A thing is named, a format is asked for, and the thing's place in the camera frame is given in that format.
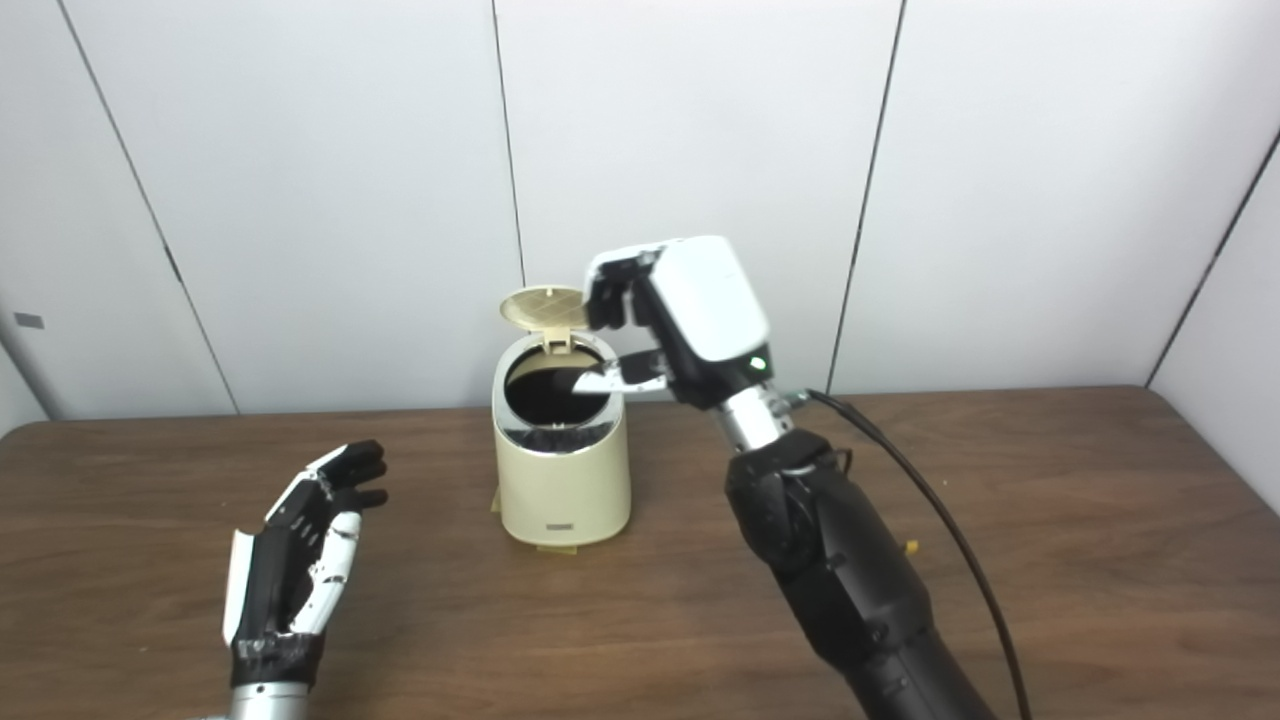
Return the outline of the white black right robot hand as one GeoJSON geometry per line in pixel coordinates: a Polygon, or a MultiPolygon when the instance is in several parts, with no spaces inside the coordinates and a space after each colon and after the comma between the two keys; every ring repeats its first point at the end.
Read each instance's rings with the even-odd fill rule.
{"type": "Polygon", "coordinates": [[[701,411],[771,386],[769,324],[737,254],[699,236],[598,254],[584,282],[591,331],[634,324],[655,347],[580,372],[557,372],[572,395],[669,391],[701,411]]]}

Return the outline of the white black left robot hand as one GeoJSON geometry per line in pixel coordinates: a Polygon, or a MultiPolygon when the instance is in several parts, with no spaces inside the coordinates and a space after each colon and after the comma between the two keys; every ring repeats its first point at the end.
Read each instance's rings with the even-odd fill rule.
{"type": "Polygon", "coordinates": [[[362,487],[387,474],[384,452],[375,439],[334,448],[294,475],[260,530],[234,532],[221,620],[232,687],[314,687],[364,514],[389,498],[362,487]]]}

